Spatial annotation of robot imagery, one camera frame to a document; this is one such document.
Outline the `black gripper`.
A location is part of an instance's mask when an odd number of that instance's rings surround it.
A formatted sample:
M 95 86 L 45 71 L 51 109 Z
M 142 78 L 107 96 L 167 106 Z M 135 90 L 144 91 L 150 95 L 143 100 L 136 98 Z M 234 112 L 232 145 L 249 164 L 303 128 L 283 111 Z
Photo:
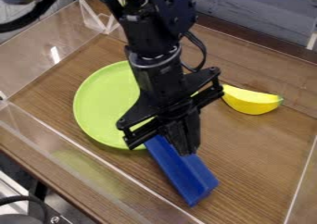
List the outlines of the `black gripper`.
M 186 73 L 179 54 L 159 59 L 131 53 L 127 62 L 140 95 L 116 122 L 129 149 L 160 135 L 182 156 L 200 144 L 200 109 L 223 96 L 216 67 Z

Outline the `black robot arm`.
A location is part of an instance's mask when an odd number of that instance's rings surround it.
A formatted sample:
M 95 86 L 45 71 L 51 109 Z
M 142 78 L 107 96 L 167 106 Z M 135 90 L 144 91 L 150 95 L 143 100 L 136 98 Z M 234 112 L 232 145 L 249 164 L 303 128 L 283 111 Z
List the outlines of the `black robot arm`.
M 32 3 L 32 10 L 0 24 L 0 33 L 31 24 L 57 0 L 2 0 Z M 100 0 L 120 24 L 127 38 L 125 58 L 139 86 L 139 97 L 116 122 L 125 145 L 135 149 L 163 136 L 183 156 L 200 145 L 200 109 L 224 95 L 220 69 L 188 66 L 180 59 L 180 40 L 202 52 L 203 42 L 191 32 L 196 22 L 192 0 Z

